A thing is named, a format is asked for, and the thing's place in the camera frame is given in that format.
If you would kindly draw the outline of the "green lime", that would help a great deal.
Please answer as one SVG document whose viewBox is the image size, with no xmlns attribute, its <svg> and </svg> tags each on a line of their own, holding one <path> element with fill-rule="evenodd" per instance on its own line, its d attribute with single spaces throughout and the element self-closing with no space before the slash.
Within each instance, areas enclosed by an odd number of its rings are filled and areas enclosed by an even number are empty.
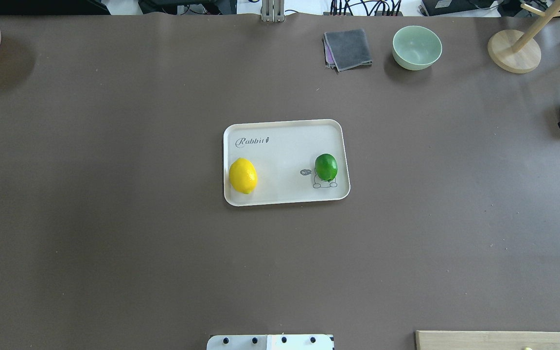
<svg viewBox="0 0 560 350">
<path fill-rule="evenodd" d="M 315 172 L 322 181 L 333 181 L 338 173 L 338 164 L 333 155 L 319 155 L 315 160 Z"/>
</svg>

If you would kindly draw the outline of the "grey folded cloth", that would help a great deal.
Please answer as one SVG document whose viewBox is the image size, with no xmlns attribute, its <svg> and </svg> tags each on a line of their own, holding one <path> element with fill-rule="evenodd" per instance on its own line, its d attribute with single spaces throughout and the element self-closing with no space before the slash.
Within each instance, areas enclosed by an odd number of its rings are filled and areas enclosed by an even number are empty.
<svg viewBox="0 0 560 350">
<path fill-rule="evenodd" d="M 326 32 L 324 38 L 331 49 L 337 71 L 372 65 L 373 58 L 364 29 Z"/>
</svg>

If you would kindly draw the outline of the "bamboo cutting board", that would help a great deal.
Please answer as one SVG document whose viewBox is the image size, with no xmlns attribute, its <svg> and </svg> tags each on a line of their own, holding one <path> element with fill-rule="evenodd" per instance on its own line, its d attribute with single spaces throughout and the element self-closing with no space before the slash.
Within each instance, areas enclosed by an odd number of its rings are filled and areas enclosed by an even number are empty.
<svg viewBox="0 0 560 350">
<path fill-rule="evenodd" d="M 418 350 L 560 350 L 560 332 L 416 331 Z"/>
</svg>

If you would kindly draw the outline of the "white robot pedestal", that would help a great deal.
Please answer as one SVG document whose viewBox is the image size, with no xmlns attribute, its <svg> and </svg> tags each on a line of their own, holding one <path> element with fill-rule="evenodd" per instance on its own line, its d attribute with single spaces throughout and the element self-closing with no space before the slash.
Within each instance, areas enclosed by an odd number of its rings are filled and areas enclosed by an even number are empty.
<svg viewBox="0 0 560 350">
<path fill-rule="evenodd" d="M 207 350 L 333 350 L 333 335 L 328 334 L 238 334 L 215 335 Z"/>
</svg>

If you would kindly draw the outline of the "white rectangular tray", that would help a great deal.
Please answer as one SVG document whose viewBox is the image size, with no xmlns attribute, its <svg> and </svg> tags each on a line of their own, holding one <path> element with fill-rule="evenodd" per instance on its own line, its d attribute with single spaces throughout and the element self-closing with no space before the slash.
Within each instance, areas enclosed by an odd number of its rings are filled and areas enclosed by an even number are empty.
<svg viewBox="0 0 560 350">
<path fill-rule="evenodd" d="M 350 192 L 344 133 L 332 119 L 234 124 L 224 131 L 223 152 L 224 197 L 232 206 L 338 201 Z M 338 165 L 332 181 L 322 181 L 315 170 L 322 154 Z M 258 184 L 252 193 L 230 184 L 228 171 L 238 158 L 255 166 Z"/>
</svg>

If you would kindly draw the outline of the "light green bowl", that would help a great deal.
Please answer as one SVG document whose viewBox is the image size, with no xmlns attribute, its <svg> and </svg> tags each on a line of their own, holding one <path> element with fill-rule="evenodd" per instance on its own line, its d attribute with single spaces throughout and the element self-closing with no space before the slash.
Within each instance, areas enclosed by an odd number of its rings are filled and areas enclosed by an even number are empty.
<svg viewBox="0 0 560 350">
<path fill-rule="evenodd" d="M 426 27 L 406 26 L 392 40 L 393 58 L 404 69 L 418 71 L 430 67 L 443 52 L 440 38 Z"/>
</svg>

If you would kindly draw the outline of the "yellow lemon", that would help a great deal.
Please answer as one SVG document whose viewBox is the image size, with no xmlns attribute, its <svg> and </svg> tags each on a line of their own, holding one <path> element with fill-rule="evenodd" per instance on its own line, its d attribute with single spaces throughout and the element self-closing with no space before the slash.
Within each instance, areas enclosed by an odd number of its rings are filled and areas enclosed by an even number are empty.
<svg viewBox="0 0 560 350">
<path fill-rule="evenodd" d="M 246 158 L 238 158 L 229 168 L 231 186 L 239 193 L 249 194 L 258 184 L 255 166 Z"/>
</svg>

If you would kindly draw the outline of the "aluminium frame post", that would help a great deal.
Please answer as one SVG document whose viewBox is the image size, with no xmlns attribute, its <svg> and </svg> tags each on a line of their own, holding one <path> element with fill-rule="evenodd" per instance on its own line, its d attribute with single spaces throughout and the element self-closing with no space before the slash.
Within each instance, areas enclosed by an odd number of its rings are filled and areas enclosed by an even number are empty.
<svg viewBox="0 0 560 350">
<path fill-rule="evenodd" d="M 284 22 L 284 0 L 261 0 L 263 22 Z"/>
</svg>

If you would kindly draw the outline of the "wooden cup rack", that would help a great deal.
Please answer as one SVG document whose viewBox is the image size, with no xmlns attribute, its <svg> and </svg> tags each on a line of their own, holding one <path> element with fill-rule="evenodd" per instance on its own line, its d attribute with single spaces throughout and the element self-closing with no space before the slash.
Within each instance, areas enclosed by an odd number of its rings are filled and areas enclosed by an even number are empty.
<svg viewBox="0 0 560 350">
<path fill-rule="evenodd" d="M 560 17 L 560 0 L 555 0 L 546 11 L 525 3 L 521 8 L 538 16 L 527 32 L 502 30 L 491 36 L 488 41 L 491 60 L 502 69 L 517 74 L 529 73 L 540 64 L 542 52 L 534 37 L 552 18 Z"/>
</svg>

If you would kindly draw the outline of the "purple cloth underneath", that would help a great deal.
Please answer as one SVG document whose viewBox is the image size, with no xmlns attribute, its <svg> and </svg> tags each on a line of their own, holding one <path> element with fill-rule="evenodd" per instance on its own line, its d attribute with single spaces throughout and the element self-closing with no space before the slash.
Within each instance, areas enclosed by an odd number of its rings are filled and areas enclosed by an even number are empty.
<svg viewBox="0 0 560 350">
<path fill-rule="evenodd" d="M 328 68 L 333 69 L 336 67 L 335 61 L 333 59 L 333 54 L 331 53 L 331 49 L 327 41 L 325 40 L 325 38 L 323 39 L 323 44 L 324 44 L 324 54 L 325 54 L 325 65 Z"/>
</svg>

